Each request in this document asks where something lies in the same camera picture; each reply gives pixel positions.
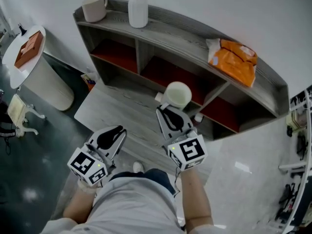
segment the white round table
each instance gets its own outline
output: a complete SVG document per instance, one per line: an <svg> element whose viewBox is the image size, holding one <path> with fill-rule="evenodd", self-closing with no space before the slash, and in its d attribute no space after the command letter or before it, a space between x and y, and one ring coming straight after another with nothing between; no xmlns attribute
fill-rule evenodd
<svg viewBox="0 0 312 234"><path fill-rule="evenodd" d="M43 35L39 52L18 69L14 64L20 48L37 31L41 31ZM45 39L46 33L44 28L33 26L27 30L24 36L20 34L14 39L5 52L2 63L9 69L11 87L13 89L23 84L58 110L65 111L73 104L74 92L42 56Z"/></svg>

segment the red shelf backing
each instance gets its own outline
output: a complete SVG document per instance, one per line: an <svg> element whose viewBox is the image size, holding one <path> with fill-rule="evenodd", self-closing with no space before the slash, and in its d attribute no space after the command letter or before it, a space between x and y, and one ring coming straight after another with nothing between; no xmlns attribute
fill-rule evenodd
<svg viewBox="0 0 312 234"><path fill-rule="evenodd" d="M158 57L150 60L141 75L164 87L173 81L185 83L192 91L192 101L199 105L204 103L205 96L209 92L205 80Z"/></svg>
<svg viewBox="0 0 312 234"><path fill-rule="evenodd" d="M105 39L91 52L91 55L137 74L135 48Z"/></svg>
<svg viewBox="0 0 312 234"><path fill-rule="evenodd" d="M239 132L236 108L229 102L216 97L200 112L224 127L236 133Z"/></svg>

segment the chair leg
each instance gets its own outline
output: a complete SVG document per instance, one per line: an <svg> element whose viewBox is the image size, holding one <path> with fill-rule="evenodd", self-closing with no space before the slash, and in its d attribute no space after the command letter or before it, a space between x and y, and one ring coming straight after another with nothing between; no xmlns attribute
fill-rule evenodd
<svg viewBox="0 0 312 234"><path fill-rule="evenodd" d="M23 125L20 125L19 128L20 128L22 131L24 131L24 132L34 132L35 135L38 135L38 134L39 134L38 131L37 131L36 129L34 129L34 128L26 128L26 127L24 127Z"/></svg>
<svg viewBox="0 0 312 234"><path fill-rule="evenodd" d="M31 113L33 113L34 115L38 116L41 119L45 119L46 118L45 115L38 114L38 112L35 109L33 109L31 106L28 106L28 105L26 106L26 109L25 109L25 113L27 113L27 112L31 112Z"/></svg>

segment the wooden shelf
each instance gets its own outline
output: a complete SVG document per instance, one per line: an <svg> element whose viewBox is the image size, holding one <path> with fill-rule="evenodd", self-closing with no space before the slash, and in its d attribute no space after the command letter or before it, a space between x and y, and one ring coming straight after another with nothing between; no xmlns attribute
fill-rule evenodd
<svg viewBox="0 0 312 234"><path fill-rule="evenodd" d="M248 88L208 64L208 48L205 38L194 34L191 30L186 31L174 25L163 23L159 18L158 20L149 18L146 27L136 29L130 26L128 14L120 11L110 11L107 13L105 19L97 23L88 23L83 16L79 16L80 13L83 15L81 8L75 12L78 25L89 26L136 38L162 48L229 81L233 86L248 94L276 117L288 112L287 84L262 60L259 61L257 65L256 80L253 87Z"/></svg>
<svg viewBox="0 0 312 234"><path fill-rule="evenodd" d="M192 91L192 101L203 105L210 88L204 79L181 69L161 58L153 57L141 72L141 76L167 87L173 81L181 81Z"/></svg>
<svg viewBox="0 0 312 234"><path fill-rule="evenodd" d="M136 49L104 39L90 55L137 74Z"/></svg>
<svg viewBox="0 0 312 234"><path fill-rule="evenodd" d="M239 132L236 108L224 99L216 97L200 112L207 118L212 119L231 131L235 133Z"/></svg>

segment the blue shorts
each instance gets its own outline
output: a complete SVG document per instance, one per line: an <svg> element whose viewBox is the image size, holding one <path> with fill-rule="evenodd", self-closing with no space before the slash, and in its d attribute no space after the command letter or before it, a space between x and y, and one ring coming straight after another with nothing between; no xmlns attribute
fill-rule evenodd
<svg viewBox="0 0 312 234"><path fill-rule="evenodd" d="M176 191L174 190L174 188L170 184L168 175L160 169L153 168L153 169L148 170L145 173L143 173L143 172L139 172L139 173L122 172L122 173L114 175L110 179L110 181L115 179L115 178L118 178L118 177L144 177L144 178L148 178L148 179L155 181L156 183L162 185L163 187L167 188L172 195L174 195L176 193Z"/></svg>

